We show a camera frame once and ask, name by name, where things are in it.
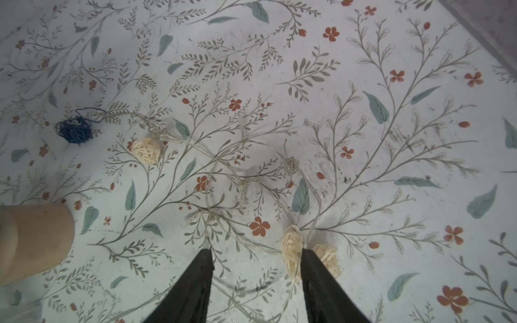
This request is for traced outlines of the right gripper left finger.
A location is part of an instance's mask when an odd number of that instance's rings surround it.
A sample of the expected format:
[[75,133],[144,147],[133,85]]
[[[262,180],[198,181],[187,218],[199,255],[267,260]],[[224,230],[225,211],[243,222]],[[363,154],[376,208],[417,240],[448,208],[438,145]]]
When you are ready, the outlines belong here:
[[211,250],[200,250],[144,323],[206,323],[213,273]]

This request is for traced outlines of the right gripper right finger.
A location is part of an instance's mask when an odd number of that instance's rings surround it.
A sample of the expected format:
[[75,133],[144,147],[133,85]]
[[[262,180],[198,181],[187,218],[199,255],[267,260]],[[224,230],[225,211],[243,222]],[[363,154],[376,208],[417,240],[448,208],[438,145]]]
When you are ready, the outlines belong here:
[[309,323],[369,321],[314,251],[302,251],[300,273]]

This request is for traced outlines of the string lights with rattan balls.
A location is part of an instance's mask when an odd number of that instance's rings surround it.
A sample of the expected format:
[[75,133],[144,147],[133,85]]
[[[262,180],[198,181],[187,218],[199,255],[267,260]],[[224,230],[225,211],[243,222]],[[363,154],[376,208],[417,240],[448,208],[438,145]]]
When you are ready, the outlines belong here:
[[[169,123],[132,112],[146,137],[119,134],[108,174],[138,168],[125,196],[85,207],[80,234],[117,270],[94,270],[78,248],[46,278],[43,322],[144,322],[202,249],[214,273],[207,322],[301,322],[302,251],[335,278],[360,243],[339,165],[351,110],[270,102],[191,103]],[[129,270],[118,268],[126,263]]]

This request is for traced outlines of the small green christmas tree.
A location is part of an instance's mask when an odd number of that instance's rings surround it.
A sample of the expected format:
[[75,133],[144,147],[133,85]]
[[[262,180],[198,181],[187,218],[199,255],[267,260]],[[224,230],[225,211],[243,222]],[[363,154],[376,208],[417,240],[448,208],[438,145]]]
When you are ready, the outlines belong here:
[[1,285],[52,269],[68,256],[75,224],[64,205],[1,207]]

